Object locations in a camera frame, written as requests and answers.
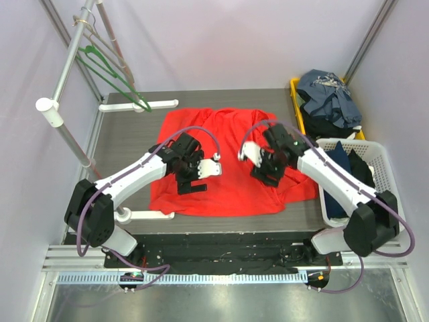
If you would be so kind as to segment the red tank top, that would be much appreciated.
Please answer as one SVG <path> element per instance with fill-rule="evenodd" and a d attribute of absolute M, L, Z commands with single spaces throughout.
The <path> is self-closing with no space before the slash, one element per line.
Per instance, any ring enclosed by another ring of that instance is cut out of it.
<path fill-rule="evenodd" d="M 246 131 L 262 120 L 275 118 L 275 114 L 258 109 L 185 108 L 169 112 L 158 141 L 191 127 L 188 134 L 202 144 L 205 158 L 217 147 L 221 149 L 222 174 L 203 181 L 207 191 L 187 195 L 178 194 L 174 175 L 155 181 L 150 186 L 149 209 L 164 214 L 240 217 L 279 213 L 289 203 L 317 198 L 318 185 L 293 168 L 285 170 L 278 187 L 270 187 L 251 177 L 251 162 L 238 160 Z"/>

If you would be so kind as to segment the yellow plastic tray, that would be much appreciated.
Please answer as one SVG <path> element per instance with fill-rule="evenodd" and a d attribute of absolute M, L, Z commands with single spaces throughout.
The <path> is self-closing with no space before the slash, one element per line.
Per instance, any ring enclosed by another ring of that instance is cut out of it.
<path fill-rule="evenodd" d="M 306 136 L 311 137 L 314 140 L 318 140 L 318 139 L 322 139 L 322 138 L 336 138 L 336 139 L 340 139 L 339 136 L 314 136 L 314 134 L 311 136 L 308 131 L 305 128 L 305 124 L 304 124 L 304 119 L 302 117 L 302 113 L 300 110 L 300 106 L 299 106 L 299 102 L 300 100 L 298 99 L 298 94 L 296 92 L 296 87 L 299 83 L 299 78 L 293 78 L 290 80 L 290 96 L 292 98 L 292 103 L 294 106 L 294 113 L 296 116 L 296 120 L 297 120 L 297 124 L 298 124 L 298 129 Z M 351 133 L 349 136 L 345 137 L 346 140 L 365 140 L 365 135 L 362 131 L 361 128 L 359 128 L 358 132 L 353 132 Z"/>

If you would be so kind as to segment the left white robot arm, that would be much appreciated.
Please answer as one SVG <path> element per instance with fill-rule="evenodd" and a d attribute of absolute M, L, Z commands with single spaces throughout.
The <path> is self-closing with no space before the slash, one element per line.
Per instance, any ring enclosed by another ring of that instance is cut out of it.
<path fill-rule="evenodd" d="M 152 146 L 140 159 L 117 173 L 91 182 L 79 181 L 72 193 L 64 221 L 76 233 L 76 252 L 83 257 L 89 248 L 102 247 L 127 267 L 143 260 L 144 246 L 121 228 L 132 215 L 125 210 L 117 219 L 117 208 L 145 186 L 171 174 L 176 177 L 178 193 L 203 192 L 206 184 L 194 181 L 221 174 L 221 149 L 205 158 L 202 144 L 185 129 Z"/>

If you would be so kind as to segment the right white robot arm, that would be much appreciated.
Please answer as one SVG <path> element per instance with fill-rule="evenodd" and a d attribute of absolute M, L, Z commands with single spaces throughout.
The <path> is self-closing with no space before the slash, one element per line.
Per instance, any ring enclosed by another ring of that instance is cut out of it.
<path fill-rule="evenodd" d="M 291 167 L 312 179 L 345 212 L 346 224 L 314 234 L 302 249 L 305 261 L 317 265 L 327 254 L 352 251 L 360 257 L 379 249 L 400 234 L 404 220 L 394 193 L 365 184 L 338 165 L 306 136 L 295 138 L 280 122 L 267 127 L 266 148 L 242 141 L 238 158 L 253 163 L 252 176 L 264 184 L 278 186 L 284 170 Z"/>

